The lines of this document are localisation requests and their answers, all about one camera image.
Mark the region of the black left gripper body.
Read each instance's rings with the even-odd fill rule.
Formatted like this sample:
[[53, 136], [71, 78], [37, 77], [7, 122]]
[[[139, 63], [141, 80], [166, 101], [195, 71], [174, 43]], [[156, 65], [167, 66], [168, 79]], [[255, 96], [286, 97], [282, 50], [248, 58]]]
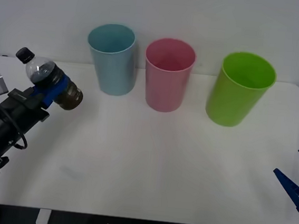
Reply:
[[34, 87], [25, 91], [11, 90], [8, 97], [0, 103], [0, 114], [6, 120], [9, 115], [19, 129], [26, 133], [38, 122], [43, 122], [49, 117], [42, 102], [43, 98], [43, 94], [35, 93]]

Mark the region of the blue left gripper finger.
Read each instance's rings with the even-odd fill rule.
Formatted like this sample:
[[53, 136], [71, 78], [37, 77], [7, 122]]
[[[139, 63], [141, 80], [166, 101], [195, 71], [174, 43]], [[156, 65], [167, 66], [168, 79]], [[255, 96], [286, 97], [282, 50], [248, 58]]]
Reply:
[[40, 105], [43, 109], [47, 109], [53, 103], [54, 99], [56, 99], [64, 91], [64, 89], [68, 86], [68, 80], [69, 77], [64, 75], [55, 85], [49, 85], [48, 88], [44, 88], [46, 89], [45, 97], [41, 96], [40, 98]]
[[42, 97], [45, 97], [45, 91], [46, 89], [38, 87], [38, 86], [33, 86], [33, 93], [32, 96], [37, 96], [40, 95]]

